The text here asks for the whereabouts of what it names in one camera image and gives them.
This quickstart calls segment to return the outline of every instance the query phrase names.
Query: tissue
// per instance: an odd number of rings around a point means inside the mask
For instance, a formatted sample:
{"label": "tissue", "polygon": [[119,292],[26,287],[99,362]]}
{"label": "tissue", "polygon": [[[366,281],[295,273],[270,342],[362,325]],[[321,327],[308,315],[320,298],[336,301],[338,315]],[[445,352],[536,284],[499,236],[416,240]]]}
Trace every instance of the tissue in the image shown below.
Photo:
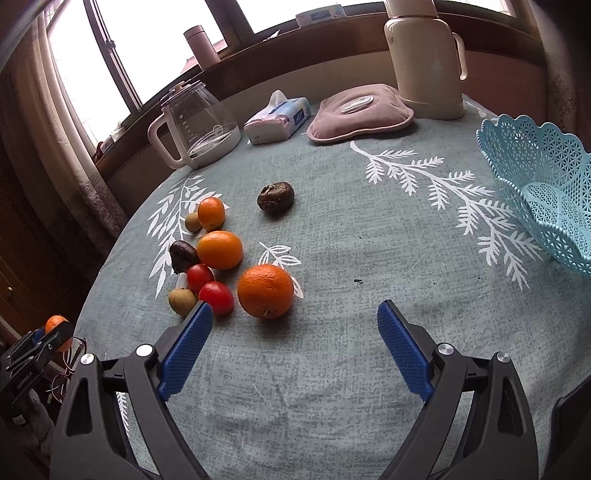
{"label": "tissue", "polygon": [[244,125],[251,144],[281,142],[293,135],[310,117],[310,104],[304,97],[287,99],[282,91],[271,95],[269,105]]}

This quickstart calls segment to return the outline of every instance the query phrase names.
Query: blue plastic basket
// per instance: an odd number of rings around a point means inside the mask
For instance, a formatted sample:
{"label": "blue plastic basket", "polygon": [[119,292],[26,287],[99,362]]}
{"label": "blue plastic basket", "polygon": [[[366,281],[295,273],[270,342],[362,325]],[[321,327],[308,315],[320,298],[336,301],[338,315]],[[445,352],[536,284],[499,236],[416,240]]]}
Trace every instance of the blue plastic basket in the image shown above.
{"label": "blue plastic basket", "polygon": [[591,154],[526,115],[484,120],[478,146],[514,215],[554,258],[591,277]]}

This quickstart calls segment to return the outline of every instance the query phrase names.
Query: tablecloth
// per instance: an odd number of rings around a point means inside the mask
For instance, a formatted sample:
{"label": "tablecloth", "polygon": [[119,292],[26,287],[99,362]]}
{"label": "tablecloth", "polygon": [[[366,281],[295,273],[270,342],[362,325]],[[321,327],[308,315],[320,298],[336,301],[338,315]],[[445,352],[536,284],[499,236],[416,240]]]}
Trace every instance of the tablecloth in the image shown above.
{"label": "tablecloth", "polygon": [[[216,322],[168,402],[212,478],[379,477],[422,406],[376,328],[385,299],[464,355],[511,355],[544,465],[553,403],[591,370],[591,284],[540,250],[499,199],[475,140],[493,115],[465,100],[459,120],[416,119],[331,146],[312,144],[306,125],[277,144],[243,135],[220,161],[175,171],[129,221],[76,326],[101,359],[180,321],[167,303],[177,282],[168,246],[196,244],[182,220],[205,197],[228,206],[224,228],[245,249],[238,271],[218,280],[235,291],[243,270],[268,262],[294,282],[285,318],[256,320],[237,304]],[[293,185],[295,204],[270,219],[256,197],[280,180]],[[129,398],[119,399],[137,458],[154,470]],[[469,401],[438,466],[453,455]]]}

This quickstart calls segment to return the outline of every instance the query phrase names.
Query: tangerine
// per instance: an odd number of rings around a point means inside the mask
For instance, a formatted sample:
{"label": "tangerine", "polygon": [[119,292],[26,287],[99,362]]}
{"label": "tangerine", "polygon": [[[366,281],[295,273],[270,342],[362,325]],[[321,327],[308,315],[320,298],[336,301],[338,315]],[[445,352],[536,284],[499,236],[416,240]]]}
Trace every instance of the tangerine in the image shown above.
{"label": "tangerine", "polygon": [[242,308],[259,319],[275,319],[290,309],[294,284],[289,273],[271,264],[256,265],[238,280],[238,300]]}
{"label": "tangerine", "polygon": [[[61,322],[67,322],[68,320],[61,316],[61,315],[54,315],[53,317],[50,317],[48,321],[46,321],[45,323],[45,334],[47,335],[49,332],[51,332],[55,327],[57,327]],[[73,340],[70,338],[69,340],[66,340],[66,342],[57,349],[58,352],[67,352],[71,347],[72,347],[72,342]]]}
{"label": "tangerine", "polygon": [[217,270],[230,270],[242,260],[242,242],[232,232],[215,230],[201,237],[197,244],[201,263]]}
{"label": "tangerine", "polygon": [[199,223],[208,232],[220,228],[226,220],[226,209],[223,202],[215,197],[204,199],[197,207]]}

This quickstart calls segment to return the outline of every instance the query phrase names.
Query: window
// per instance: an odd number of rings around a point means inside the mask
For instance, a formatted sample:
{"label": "window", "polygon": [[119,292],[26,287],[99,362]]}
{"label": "window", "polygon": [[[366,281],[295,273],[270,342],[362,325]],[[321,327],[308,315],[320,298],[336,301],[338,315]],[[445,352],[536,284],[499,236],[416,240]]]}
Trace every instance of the window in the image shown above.
{"label": "window", "polygon": [[[515,16],[510,0],[454,0]],[[447,0],[435,0],[441,8]],[[53,0],[45,11],[57,70],[95,145],[130,125],[168,88],[196,73],[184,32],[202,25],[223,57],[297,28],[296,14],[326,0]],[[383,12],[383,2],[343,0],[349,16]],[[504,15],[494,13],[497,21]],[[515,25],[517,18],[509,24]]]}

